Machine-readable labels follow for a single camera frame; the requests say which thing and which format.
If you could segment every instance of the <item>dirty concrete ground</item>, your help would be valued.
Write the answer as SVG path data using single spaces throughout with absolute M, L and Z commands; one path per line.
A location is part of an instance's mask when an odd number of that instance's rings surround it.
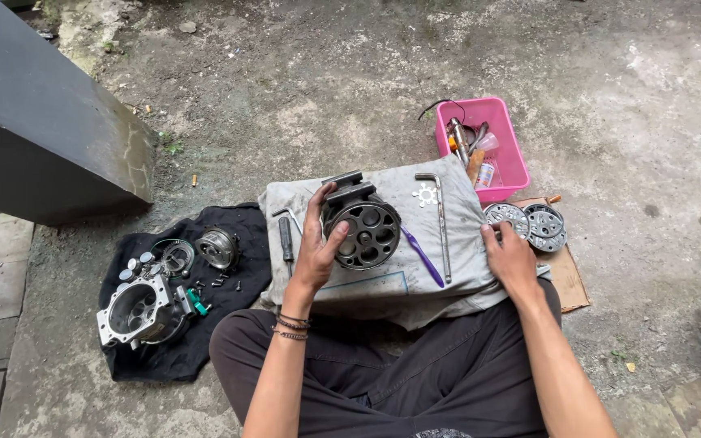
M 531 173 L 516 197 L 563 195 L 592 300 L 564 332 L 618 429 L 701 436 L 701 2 L 53 10 L 60 50 L 182 152 L 156 151 L 148 214 L 37 228 L 0 436 L 237 436 L 209 366 L 193 384 L 110 381 L 94 313 L 115 242 L 271 181 L 435 159 L 421 109 L 488 95 L 507 102 Z

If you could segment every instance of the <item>black concrete wall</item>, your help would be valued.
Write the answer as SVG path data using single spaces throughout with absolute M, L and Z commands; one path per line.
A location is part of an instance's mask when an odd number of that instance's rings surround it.
M 153 132 L 0 4 L 0 211 L 38 224 L 151 203 Z

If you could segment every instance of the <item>l-shaped hex wrench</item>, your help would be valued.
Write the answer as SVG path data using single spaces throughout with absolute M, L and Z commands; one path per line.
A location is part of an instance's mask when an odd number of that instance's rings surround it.
M 280 210 L 272 213 L 272 217 L 275 217 L 278 214 L 284 213 L 285 211 L 288 212 L 288 215 L 291 216 L 291 219 L 294 219 L 294 223 L 297 224 L 297 230 L 299 230 L 299 235 L 302 235 L 301 224 L 297 220 L 297 216 L 296 216 L 296 214 L 294 214 L 294 211 L 291 208 L 289 208 L 289 207 L 281 208 Z
M 440 177 L 433 173 L 417 173 L 415 179 L 431 179 L 437 189 L 437 214 L 440 219 L 440 239 L 443 241 L 443 269 L 445 270 L 445 283 L 450 284 L 450 255 L 448 254 L 448 233 L 445 232 L 445 211 L 443 210 L 443 187 Z

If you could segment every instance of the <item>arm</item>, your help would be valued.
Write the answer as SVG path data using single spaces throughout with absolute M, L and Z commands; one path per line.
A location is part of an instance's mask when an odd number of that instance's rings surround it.
M 321 203 L 324 196 L 335 189 L 336 183 L 324 185 L 307 204 L 305 231 L 294 276 L 288 281 L 283 295 L 283 307 L 280 311 L 282 315 L 299 320 L 308 319 L 316 292 L 329 279 L 334 255 L 348 231 L 346 222 L 337 224 L 326 245 L 323 244 L 321 223 L 318 219 Z M 296 324 L 293 320 L 286 322 Z M 295 330 L 281 324 L 277 324 L 276 330 L 307 333 L 306 330 Z M 304 371 L 305 341 L 273 333 L 242 428 L 243 438 L 296 438 Z
M 617 438 L 610 416 L 550 313 L 529 243 L 508 222 L 499 228 L 501 246 L 492 227 L 482 226 L 488 265 L 518 309 L 548 433 L 553 438 Z

